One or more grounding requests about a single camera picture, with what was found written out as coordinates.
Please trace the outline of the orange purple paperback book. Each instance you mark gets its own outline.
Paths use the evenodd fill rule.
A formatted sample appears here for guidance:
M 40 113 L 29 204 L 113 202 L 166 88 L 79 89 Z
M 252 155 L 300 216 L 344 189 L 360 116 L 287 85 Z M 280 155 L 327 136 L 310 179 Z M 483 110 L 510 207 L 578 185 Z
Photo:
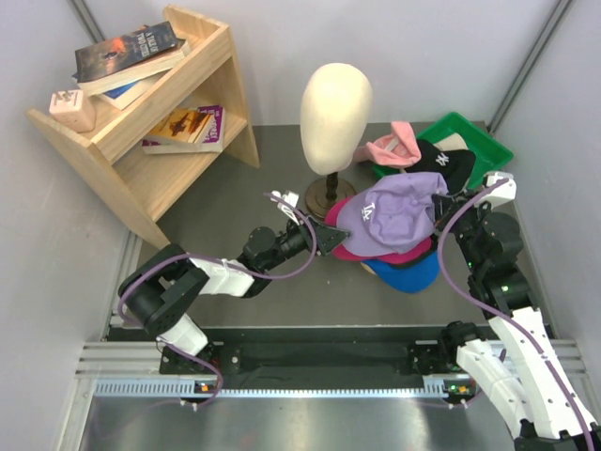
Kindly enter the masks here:
M 141 149 L 148 155 L 221 153 L 224 126 L 221 105 L 176 108 L 146 134 Z

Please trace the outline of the wooden bookshelf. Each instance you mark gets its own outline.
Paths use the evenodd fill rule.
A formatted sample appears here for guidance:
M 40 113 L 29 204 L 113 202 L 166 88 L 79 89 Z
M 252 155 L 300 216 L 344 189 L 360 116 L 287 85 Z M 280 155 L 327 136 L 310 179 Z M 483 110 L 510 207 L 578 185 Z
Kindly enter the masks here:
M 149 244 L 169 242 L 159 219 L 217 159 L 215 153 L 147 155 L 138 142 L 178 106 L 221 105 L 226 153 L 257 167 L 247 95 L 229 24 L 169 5 L 164 18 L 190 53 L 124 110 L 94 101 L 95 128 L 77 133 L 31 108 L 26 115 L 116 217 Z

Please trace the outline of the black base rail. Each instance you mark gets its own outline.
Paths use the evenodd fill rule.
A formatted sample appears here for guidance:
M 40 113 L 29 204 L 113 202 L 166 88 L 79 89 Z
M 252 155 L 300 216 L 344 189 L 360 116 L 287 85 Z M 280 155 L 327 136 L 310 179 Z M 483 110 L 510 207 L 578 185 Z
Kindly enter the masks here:
M 192 361 L 161 353 L 163 375 L 221 373 L 227 389 L 327 390 L 421 388 L 453 374 L 436 326 L 208 327 Z

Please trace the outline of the black beige cap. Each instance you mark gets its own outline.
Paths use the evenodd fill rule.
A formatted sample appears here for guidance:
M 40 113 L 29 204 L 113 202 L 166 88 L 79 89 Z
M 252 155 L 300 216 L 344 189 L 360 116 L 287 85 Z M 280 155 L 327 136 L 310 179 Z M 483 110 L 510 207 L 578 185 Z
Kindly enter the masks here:
M 405 168 L 407 173 L 433 172 L 444 178 L 448 194 L 458 194 L 469 183 L 476 156 L 468 149 L 439 150 L 430 142 L 418 139 L 421 160 Z

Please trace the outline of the pink power adapter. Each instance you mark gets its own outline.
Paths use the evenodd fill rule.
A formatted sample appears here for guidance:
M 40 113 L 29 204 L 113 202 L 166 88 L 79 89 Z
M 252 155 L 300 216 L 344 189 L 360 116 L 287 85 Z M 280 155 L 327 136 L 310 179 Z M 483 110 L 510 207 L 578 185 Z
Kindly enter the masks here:
M 49 114 L 75 132 L 91 132 L 96 125 L 96 110 L 81 89 L 55 91 Z

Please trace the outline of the cream mannequin head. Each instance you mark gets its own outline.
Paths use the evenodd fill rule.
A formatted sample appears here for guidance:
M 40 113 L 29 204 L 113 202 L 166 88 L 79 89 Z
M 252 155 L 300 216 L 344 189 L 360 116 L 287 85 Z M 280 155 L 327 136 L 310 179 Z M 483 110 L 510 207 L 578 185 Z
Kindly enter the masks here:
M 346 63 L 330 63 L 310 77 L 300 103 L 300 138 L 309 167 L 320 176 L 346 169 L 367 125 L 373 90 Z

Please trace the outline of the blue cap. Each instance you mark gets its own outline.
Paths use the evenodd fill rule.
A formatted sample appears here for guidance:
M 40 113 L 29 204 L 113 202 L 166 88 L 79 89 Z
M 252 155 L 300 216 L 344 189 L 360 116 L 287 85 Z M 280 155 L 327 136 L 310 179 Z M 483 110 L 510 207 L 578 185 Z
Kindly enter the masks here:
M 408 294 L 418 293 L 430 287 L 439 275 L 437 254 L 421 264 L 407 269 L 395 269 L 389 263 L 380 260 L 365 260 L 387 286 Z

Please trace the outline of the blue cover book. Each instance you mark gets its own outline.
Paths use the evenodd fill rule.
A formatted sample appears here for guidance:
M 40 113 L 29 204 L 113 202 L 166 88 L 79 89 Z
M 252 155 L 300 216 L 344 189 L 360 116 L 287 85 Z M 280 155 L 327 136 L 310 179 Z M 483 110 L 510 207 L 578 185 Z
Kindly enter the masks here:
M 156 76 L 147 77 L 99 94 L 99 98 L 119 110 L 124 110 L 153 87 L 156 80 Z

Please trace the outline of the dark wooden mannequin stand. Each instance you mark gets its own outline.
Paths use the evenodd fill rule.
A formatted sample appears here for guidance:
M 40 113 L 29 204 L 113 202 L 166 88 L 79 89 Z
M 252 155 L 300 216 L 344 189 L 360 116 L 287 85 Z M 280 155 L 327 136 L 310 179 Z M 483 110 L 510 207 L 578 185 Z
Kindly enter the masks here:
M 314 181 L 308 187 L 304 200 L 309 213 L 318 220 L 323 220 L 338 201 L 355 194 L 356 190 L 352 184 L 334 172 Z

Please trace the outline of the dark cover paperback book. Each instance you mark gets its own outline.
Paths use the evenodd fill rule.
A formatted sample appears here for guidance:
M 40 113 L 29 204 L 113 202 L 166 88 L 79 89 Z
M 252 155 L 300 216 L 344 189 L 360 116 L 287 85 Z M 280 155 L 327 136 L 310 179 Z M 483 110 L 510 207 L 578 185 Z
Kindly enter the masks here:
M 168 71 L 191 50 L 170 22 L 144 25 L 76 50 L 73 80 L 89 96 L 102 94 Z

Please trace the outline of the green plastic bin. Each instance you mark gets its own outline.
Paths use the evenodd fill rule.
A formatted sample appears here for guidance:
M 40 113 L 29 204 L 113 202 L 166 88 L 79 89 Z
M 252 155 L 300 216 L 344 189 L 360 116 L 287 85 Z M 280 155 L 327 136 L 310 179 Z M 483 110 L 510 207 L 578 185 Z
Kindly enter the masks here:
M 465 189 L 477 188 L 486 172 L 499 171 L 513 159 L 510 150 L 458 113 L 447 114 L 415 135 L 417 140 L 426 140 L 439 150 L 463 148 L 475 154 L 475 166 Z M 379 178 L 405 172 L 379 164 L 373 165 L 373 171 Z

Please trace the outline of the light pink cap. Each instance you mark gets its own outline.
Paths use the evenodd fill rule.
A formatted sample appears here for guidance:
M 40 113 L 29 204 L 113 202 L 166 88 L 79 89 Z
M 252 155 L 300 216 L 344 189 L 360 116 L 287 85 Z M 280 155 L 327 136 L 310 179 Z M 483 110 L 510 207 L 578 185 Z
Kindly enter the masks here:
M 422 159 L 415 132 L 409 122 L 393 121 L 391 132 L 356 148 L 352 162 L 373 163 L 397 169 L 413 166 Z

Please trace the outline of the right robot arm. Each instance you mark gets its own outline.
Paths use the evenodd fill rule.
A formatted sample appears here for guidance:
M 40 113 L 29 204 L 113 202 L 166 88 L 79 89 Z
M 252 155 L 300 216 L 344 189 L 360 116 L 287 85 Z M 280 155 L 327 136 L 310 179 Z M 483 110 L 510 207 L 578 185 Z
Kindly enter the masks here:
M 516 450 L 597 450 L 600 424 L 587 410 L 553 349 L 532 289 L 516 264 L 523 249 L 511 215 L 483 194 L 433 197 L 439 244 L 455 237 L 470 275 L 456 288 L 483 315 L 501 353 L 472 323 L 442 329 L 438 357 L 464 370 L 501 415 Z

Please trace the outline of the lavender cap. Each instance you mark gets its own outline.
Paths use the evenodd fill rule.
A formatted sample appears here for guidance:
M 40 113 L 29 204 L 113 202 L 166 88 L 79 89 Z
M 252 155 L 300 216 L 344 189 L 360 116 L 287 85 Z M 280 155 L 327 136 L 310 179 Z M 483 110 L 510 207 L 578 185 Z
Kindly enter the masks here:
M 435 230 L 433 194 L 448 194 L 438 173 L 386 176 L 340 209 L 336 226 L 350 232 L 344 247 L 358 257 L 405 254 Z

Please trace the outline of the round wooden hat stand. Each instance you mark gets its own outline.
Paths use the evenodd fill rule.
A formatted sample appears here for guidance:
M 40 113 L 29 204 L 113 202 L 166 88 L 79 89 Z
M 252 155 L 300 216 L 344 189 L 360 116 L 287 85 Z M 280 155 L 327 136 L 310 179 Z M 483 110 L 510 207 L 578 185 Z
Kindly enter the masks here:
M 368 273 L 370 273 L 370 274 L 372 274 L 372 275 L 377 275 L 377 274 L 375 273 L 375 271 L 374 271 L 374 270 L 373 270 L 373 269 L 372 269 L 372 268 L 371 268 L 369 265 L 367 265 L 366 263 L 364 263 L 364 262 L 361 262 L 361 266 L 362 266 L 362 267 L 363 267 L 363 268 L 364 268 L 364 269 L 365 269 L 365 270 L 366 270 Z

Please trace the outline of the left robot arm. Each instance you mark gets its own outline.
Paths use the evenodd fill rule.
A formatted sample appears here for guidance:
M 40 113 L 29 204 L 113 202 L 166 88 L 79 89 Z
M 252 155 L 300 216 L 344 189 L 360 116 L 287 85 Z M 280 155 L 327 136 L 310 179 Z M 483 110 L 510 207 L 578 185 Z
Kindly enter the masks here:
M 307 251 L 325 256 L 350 233 L 310 218 L 289 220 L 285 230 L 254 229 L 236 259 L 193 257 L 169 244 L 132 273 L 119 287 L 117 312 L 151 337 L 180 350 L 180 361 L 192 372 L 212 364 L 207 336 L 187 314 L 200 295 L 251 298 L 277 277 L 270 271 Z

